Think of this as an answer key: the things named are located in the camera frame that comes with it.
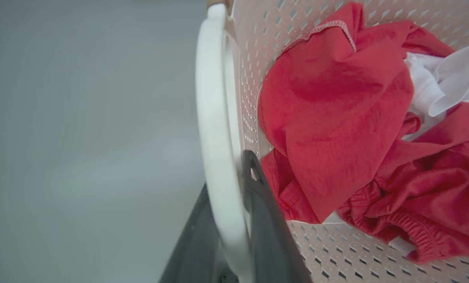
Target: red garment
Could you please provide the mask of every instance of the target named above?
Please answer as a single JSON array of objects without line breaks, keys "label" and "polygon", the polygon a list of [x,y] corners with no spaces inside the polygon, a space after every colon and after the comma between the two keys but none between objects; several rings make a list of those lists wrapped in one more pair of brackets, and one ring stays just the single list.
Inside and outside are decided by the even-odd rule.
[{"label": "red garment", "polygon": [[374,180],[337,212],[369,235],[412,242],[412,260],[469,256],[469,103],[413,142],[400,139],[418,123],[407,115]]},{"label": "red garment", "polygon": [[453,52],[410,21],[366,29],[357,3],[334,21],[347,32],[329,27],[284,52],[261,90],[259,122],[275,147],[262,166],[286,219],[322,222],[371,182],[412,100],[406,51]]}]

